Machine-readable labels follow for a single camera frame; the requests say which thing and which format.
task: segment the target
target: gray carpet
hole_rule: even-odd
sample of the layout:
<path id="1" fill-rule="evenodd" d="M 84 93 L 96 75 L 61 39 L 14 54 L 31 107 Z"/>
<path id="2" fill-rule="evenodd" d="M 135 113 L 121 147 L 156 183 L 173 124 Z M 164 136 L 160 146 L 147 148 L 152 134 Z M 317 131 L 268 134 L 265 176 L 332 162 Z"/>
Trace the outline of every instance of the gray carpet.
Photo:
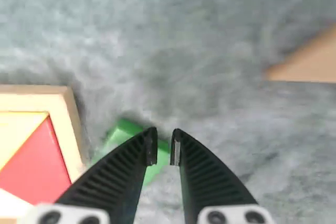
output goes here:
<path id="1" fill-rule="evenodd" d="M 335 21 L 335 1 L 1 0 L 0 82 L 71 85 L 92 152 L 120 115 L 180 127 L 278 223 L 333 223 L 336 86 L 262 73 Z M 135 223 L 183 223 L 180 190 L 167 167 Z"/>

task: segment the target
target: green block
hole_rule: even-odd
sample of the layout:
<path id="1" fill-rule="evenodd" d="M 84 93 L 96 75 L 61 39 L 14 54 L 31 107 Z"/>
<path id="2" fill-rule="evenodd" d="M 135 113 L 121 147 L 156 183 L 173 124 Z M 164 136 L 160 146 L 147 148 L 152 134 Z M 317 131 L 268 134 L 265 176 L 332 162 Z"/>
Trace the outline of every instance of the green block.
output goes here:
<path id="1" fill-rule="evenodd" d="M 105 145 L 102 150 L 93 158 L 92 164 L 94 165 L 106 154 L 108 154 L 115 146 L 119 146 L 131 137 L 142 132 L 143 127 L 134 124 L 126 119 L 121 119 L 117 122 L 117 125 L 111 130 L 105 140 Z M 147 167 L 143 185 L 148 185 L 154 177 L 160 172 L 160 170 L 170 163 L 170 146 L 167 142 L 158 140 L 157 149 L 157 164 Z"/>

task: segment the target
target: screw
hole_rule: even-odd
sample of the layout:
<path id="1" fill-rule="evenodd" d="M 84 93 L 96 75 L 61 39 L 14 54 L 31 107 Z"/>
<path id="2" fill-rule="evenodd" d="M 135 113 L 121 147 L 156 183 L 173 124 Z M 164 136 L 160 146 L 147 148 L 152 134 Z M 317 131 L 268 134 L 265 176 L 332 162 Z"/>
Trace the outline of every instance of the screw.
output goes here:
<path id="1" fill-rule="evenodd" d="M 61 213 L 59 211 L 50 211 L 40 218 L 39 224 L 56 224 L 60 218 Z"/>
<path id="2" fill-rule="evenodd" d="M 208 214 L 208 221 L 210 224 L 225 224 L 226 218 L 221 212 L 212 211 Z"/>
<path id="3" fill-rule="evenodd" d="M 247 212 L 245 214 L 245 218 L 248 223 L 259 223 L 259 224 L 265 223 L 265 219 L 258 212 L 254 212 L 254 211 Z"/>
<path id="4" fill-rule="evenodd" d="M 82 219 L 79 224 L 99 224 L 99 219 L 96 216 L 89 216 Z"/>

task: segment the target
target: red puzzle piece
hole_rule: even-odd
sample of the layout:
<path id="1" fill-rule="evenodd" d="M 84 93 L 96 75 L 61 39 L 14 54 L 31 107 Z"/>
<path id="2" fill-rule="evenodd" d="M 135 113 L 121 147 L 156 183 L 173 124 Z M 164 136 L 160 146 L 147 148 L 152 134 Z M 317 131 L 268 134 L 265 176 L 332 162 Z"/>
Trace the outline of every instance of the red puzzle piece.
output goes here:
<path id="1" fill-rule="evenodd" d="M 37 204 L 54 202 L 70 185 L 48 117 L 0 171 L 0 188 L 31 204 Z"/>

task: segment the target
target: triangular wooden block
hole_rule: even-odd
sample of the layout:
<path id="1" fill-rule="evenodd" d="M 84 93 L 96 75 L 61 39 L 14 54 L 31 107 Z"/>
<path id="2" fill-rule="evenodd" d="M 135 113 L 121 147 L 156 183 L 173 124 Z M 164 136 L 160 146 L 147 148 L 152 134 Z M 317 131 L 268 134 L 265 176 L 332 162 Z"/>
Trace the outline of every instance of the triangular wooden block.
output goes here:
<path id="1" fill-rule="evenodd" d="M 70 185 L 48 117 L 0 171 L 0 188 L 34 205 L 54 202 Z"/>
<path id="2" fill-rule="evenodd" d="M 24 216 L 32 207 L 28 202 L 0 189 L 0 218 L 17 219 Z"/>
<path id="3" fill-rule="evenodd" d="M 271 81 L 336 82 L 336 28 L 300 48 L 283 64 L 268 69 Z"/>
<path id="4" fill-rule="evenodd" d="M 47 112 L 0 111 L 0 170 L 47 116 Z"/>

